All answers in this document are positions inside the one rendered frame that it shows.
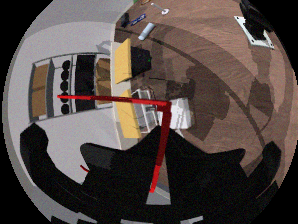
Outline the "red glasses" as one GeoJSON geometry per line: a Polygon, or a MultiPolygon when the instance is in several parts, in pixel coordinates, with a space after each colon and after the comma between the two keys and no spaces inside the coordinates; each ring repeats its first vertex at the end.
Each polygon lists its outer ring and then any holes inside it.
{"type": "Polygon", "coordinates": [[[141,103],[141,104],[154,104],[158,105],[157,111],[162,112],[161,117],[161,136],[160,144],[158,144],[158,153],[156,160],[156,167],[154,167],[153,177],[152,177],[152,189],[149,192],[154,192],[156,189],[158,173],[160,173],[161,165],[164,163],[166,141],[168,141],[170,119],[172,119],[172,112],[170,112],[170,107],[172,107],[172,101],[169,100],[158,100],[158,99],[144,99],[144,97],[136,97],[136,99],[130,99],[130,97],[118,97],[118,96],[88,96],[88,95],[57,95],[60,99],[81,99],[81,100],[106,100],[106,101],[116,101],[116,103],[141,103]]]}

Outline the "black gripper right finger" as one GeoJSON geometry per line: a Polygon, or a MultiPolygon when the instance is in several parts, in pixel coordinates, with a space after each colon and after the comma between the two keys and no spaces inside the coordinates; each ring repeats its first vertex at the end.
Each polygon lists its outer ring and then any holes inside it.
{"type": "Polygon", "coordinates": [[[226,152],[206,153],[194,147],[169,127],[165,163],[168,168],[166,173],[168,173],[170,205],[181,204],[182,197],[185,197],[210,169],[241,163],[245,152],[245,149],[237,148],[234,151],[230,149],[226,152]]]}

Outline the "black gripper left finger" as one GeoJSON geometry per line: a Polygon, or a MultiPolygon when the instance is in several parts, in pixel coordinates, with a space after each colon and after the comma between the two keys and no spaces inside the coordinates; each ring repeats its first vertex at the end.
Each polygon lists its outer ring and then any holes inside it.
{"type": "Polygon", "coordinates": [[[102,147],[94,143],[81,144],[82,159],[88,168],[110,173],[110,175],[141,180],[141,196],[148,200],[154,167],[156,167],[158,144],[160,144],[161,127],[157,125],[145,139],[132,145],[128,151],[102,147]]]}

